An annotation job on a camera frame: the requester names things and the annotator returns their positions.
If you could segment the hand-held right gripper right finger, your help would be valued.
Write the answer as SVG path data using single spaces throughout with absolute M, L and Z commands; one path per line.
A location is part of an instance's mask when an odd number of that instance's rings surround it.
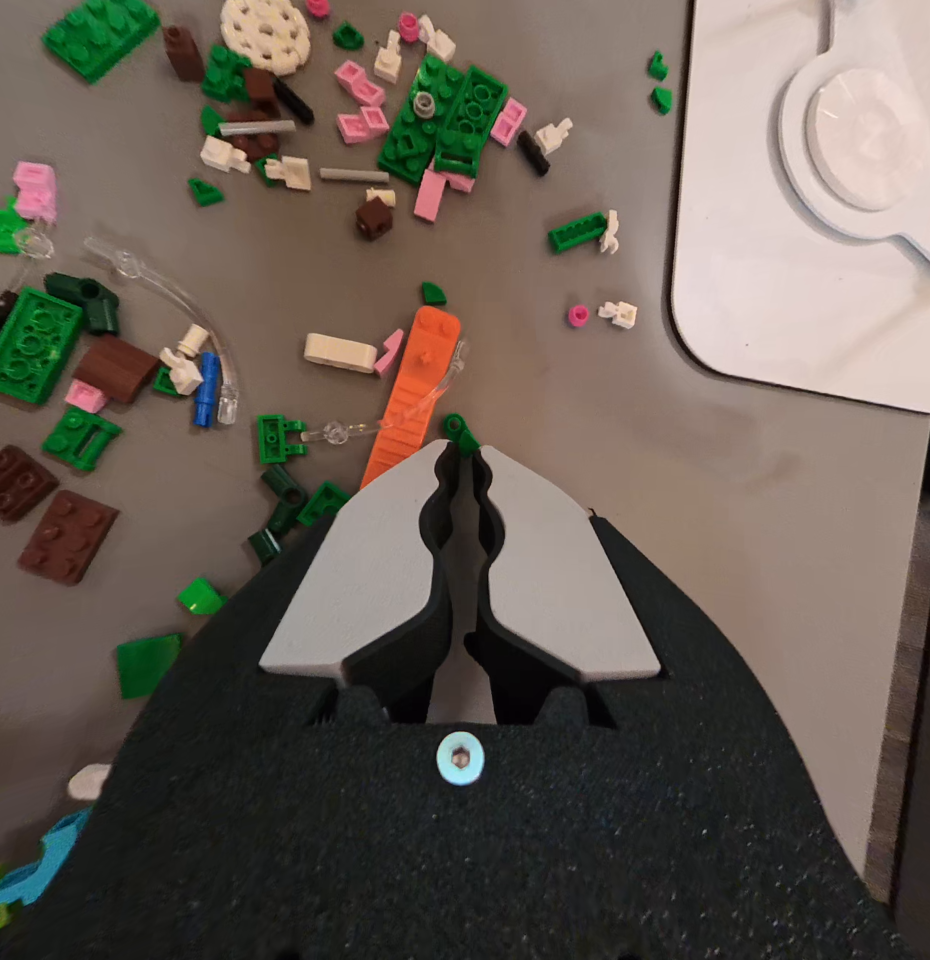
M 591 514 L 490 445 L 472 474 L 486 559 L 465 646 L 496 722 L 533 723 L 556 689 L 657 678 L 661 662 Z

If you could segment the green curved slope lego piece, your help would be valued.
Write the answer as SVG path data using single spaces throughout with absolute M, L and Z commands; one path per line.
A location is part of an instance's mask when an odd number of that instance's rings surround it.
M 176 600 L 196 617 L 212 617 L 228 602 L 205 577 L 196 577 L 177 594 Z

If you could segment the transparent lego bar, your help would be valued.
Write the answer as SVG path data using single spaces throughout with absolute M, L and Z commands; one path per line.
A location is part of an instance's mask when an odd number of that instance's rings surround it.
M 437 400 L 447 391 L 454 379 L 462 372 L 466 365 L 469 349 L 469 343 L 466 339 L 459 340 L 443 378 L 430 392 L 418 400 L 415 405 L 406 408 L 403 412 L 385 414 L 383 418 L 372 423 L 345 425 L 338 421 L 330 421 L 320 430 L 303 431 L 301 434 L 302 442 L 308 446 L 319 441 L 326 441 L 334 446 L 339 446 L 346 443 L 352 437 L 372 436 L 383 430 L 398 428 L 420 415 L 426 414 L 426 421 L 428 422 L 431 414 L 427 411 L 433 408 Z

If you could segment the green lego clip plate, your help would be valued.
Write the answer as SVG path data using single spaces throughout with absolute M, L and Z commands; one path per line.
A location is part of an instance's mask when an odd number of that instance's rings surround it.
M 284 464 L 289 457 L 307 455 L 302 435 L 304 421 L 290 420 L 282 414 L 260 414 L 256 418 L 258 460 L 263 465 Z

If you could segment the transparent curved lego tube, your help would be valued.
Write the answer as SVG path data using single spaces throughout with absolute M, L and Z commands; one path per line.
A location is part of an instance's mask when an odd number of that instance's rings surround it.
M 107 263 L 111 270 L 123 278 L 149 285 L 179 306 L 195 324 L 207 330 L 221 364 L 217 421 L 222 426 L 233 425 L 237 418 L 240 398 L 237 371 L 227 343 L 219 333 L 211 315 L 180 284 L 145 263 L 137 254 L 95 236 L 87 236 L 84 239 L 84 247 L 94 258 Z

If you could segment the green wedge slope lego piece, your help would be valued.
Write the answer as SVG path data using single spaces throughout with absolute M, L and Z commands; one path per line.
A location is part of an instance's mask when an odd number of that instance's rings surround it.
M 168 633 L 119 644 L 115 665 L 122 700 L 150 696 L 181 652 L 183 635 Z

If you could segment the white lego clip piece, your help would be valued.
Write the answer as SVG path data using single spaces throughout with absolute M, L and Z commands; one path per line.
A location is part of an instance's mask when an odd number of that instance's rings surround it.
M 174 349 L 166 346 L 159 353 L 159 360 L 168 366 L 171 383 L 179 396 L 192 395 L 204 382 L 200 366 L 207 339 L 208 331 L 192 323 Z

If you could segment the brown curved lego slope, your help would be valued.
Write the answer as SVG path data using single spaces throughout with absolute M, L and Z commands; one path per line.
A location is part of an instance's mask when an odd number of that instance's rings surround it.
M 101 391 L 109 401 L 130 405 L 153 379 L 159 357 L 112 334 L 92 338 L 72 376 Z

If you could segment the narrow green lego plate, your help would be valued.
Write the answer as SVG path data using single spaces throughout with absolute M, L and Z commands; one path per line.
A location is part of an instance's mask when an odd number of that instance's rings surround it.
M 547 234 L 552 251 L 559 255 L 591 241 L 600 240 L 608 229 L 608 218 L 601 211 L 556 227 Z

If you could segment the large dark green lego connector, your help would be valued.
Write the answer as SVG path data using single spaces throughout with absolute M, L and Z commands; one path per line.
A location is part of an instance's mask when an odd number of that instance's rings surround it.
M 100 282 L 52 271 L 44 276 L 43 287 L 52 297 L 82 310 L 85 328 L 90 335 L 120 336 L 120 299 Z

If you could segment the large green ringed lego plate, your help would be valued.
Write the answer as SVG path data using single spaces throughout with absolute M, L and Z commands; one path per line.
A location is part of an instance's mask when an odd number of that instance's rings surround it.
M 0 394 L 49 399 L 84 325 L 81 307 L 25 286 L 0 331 Z

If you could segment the green stacked lego bricks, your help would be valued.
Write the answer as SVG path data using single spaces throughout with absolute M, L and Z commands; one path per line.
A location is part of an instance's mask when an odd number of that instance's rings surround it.
M 252 61 L 226 46 L 212 44 L 207 59 L 207 69 L 201 81 L 202 92 L 220 103 L 248 102 L 244 71 L 252 68 Z

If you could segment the cream round lego plate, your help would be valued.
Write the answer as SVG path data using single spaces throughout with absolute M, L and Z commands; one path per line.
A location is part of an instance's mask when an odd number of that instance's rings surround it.
M 308 62 L 309 26 L 289 1 L 225 1 L 219 20 L 226 47 L 258 69 L 285 77 Z

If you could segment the green two-by-four lego plate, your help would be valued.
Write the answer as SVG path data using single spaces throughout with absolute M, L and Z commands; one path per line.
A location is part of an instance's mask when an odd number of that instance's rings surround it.
M 46 50 L 90 85 L 157 30 L 158 12 L 142 1 L 87 1 L 50 26 Z

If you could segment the white book stand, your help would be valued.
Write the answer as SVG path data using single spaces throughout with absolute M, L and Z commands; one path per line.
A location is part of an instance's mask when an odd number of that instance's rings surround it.
M 672 311 L 732 378 L 930 414 L 930 2 L 695 2 Z

